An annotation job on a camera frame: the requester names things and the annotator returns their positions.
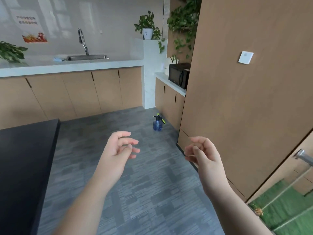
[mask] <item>countertop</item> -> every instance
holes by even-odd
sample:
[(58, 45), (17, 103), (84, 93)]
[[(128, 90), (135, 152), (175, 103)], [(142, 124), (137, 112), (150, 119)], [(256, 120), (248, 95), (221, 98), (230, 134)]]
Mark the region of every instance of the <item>countertop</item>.
[(0, 130), (0, 234), (35, 235), (59, 120)]
[(143, 59), (132, 56), (108, 55), (110, 59), (83, 61), (53, 61), (54, 56), (26, 56), (23, 63), (9, 63), (0, 59), (0, 77), (50, 74), (98, 69), (143, 66)]
[(177, 91), (179, 94), (181, 94), (183, 97), (186, 97), (186, 90), (182, 89), (181, 87), (179, 87), (178, 85), (176, 85), (175, 83), (172, 83), (169, 79), (168, 76), (165, 75), (163, 72), (156, 72), (154, 73), (154, 75), (156, 76), (156, 78), (160, 79), (162, 82), (164, 82), (166, 85), (168, 85), (170, 88), (174, 89), (175, 91)]

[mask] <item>stainless steel sink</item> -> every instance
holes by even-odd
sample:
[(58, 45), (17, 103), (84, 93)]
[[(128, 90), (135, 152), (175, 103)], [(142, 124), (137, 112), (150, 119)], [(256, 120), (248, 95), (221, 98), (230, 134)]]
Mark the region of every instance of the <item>stainless steel sink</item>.
[(95, 59), (109, 59), (107, 55), (73, 55), (68, 56), (67, 61), (78, 61), (78, 60), (95, 60)]

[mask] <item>wall switch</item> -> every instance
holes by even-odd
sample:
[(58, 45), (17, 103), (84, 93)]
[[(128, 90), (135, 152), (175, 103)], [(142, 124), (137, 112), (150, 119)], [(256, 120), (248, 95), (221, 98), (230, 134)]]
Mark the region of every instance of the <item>wall switch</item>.
[(252, 59), (252, 56), (253, 56), (252, 52), (242, 51), (238, 62), (249, 64), (250, 60)]

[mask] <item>white countertop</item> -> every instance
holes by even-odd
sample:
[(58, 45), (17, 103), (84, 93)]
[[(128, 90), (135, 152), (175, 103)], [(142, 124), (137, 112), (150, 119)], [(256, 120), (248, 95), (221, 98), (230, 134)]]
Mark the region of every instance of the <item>white countertop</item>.
[(130, 56), (110, 56), (110, 59), (83, 61), (53, 61), (54, 56), (26, 56), (23, 63), (8, 63), (0, 59), (0, 77), (37, 75), (61, 72), (90, 71), (143, 66), (143, 59)]
[(166, 85), (168, 85), (169, 87), (171, 87), (172, 89), (174, 89), (175, 91), (177, 91), (179, 94), (181, 94), (183, 97), (186, 96), (186, 90), (182, 89), (181, 87), (179, 87), (178, 85), (176, 85), (175, 83), (171, 82), (168, 79), (168, 76), (165, 75), (163, 72), (156, 72), (154, 73), (154, 75), (156, 76), (156, 78), (160, 79), (162, 82), (164, 82)]

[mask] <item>forearm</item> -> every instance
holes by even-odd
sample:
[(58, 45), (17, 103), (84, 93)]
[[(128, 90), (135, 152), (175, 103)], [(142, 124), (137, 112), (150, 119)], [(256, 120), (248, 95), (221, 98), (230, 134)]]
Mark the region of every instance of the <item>forearm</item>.
[(209, 198), (226, 235), (272, 235), (230, 187)]
[(54, 235), (94, 235), (97, 233), (108, 189), (95, 176), (67, 211)]

